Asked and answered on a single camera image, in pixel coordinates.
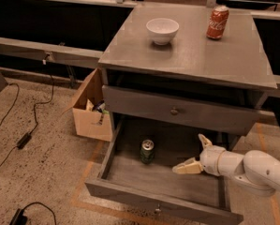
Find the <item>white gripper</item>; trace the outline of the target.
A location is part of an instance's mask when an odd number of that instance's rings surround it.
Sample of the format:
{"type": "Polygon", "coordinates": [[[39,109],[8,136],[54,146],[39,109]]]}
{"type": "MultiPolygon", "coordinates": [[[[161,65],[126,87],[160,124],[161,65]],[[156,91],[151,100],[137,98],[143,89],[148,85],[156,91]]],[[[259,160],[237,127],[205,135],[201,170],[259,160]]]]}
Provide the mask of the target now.
{"type": "Polygon", "coordinates": [[[199,156],[199,161],[194,157],[182,162],[172,168],[172,171],[177,174],[199,174],[203,170],[215,176],[219,176],[218,160],[220,156],[226,152],[226,149],[221,146],[213,145],[213,143],[203,134],[199,134],[199,140],[204,148],[199,156]]]}

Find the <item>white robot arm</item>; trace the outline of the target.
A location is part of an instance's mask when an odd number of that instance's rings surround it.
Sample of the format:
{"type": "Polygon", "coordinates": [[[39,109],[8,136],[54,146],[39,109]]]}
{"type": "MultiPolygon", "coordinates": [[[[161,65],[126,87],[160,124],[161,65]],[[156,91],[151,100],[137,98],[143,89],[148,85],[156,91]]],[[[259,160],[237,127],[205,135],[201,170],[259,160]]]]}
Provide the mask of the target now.
{"type": "Polygon", "coordinates": [[[203,134],[199,134],[203,150],[199,160],[194,157],[172,168],[177,174],[199,174],[206,172],[214,176],[224,176],[262,197],[270,197],[280,192],[280,161],[271,155],[251,150],[242,155],[213,145],[203,134]]]}

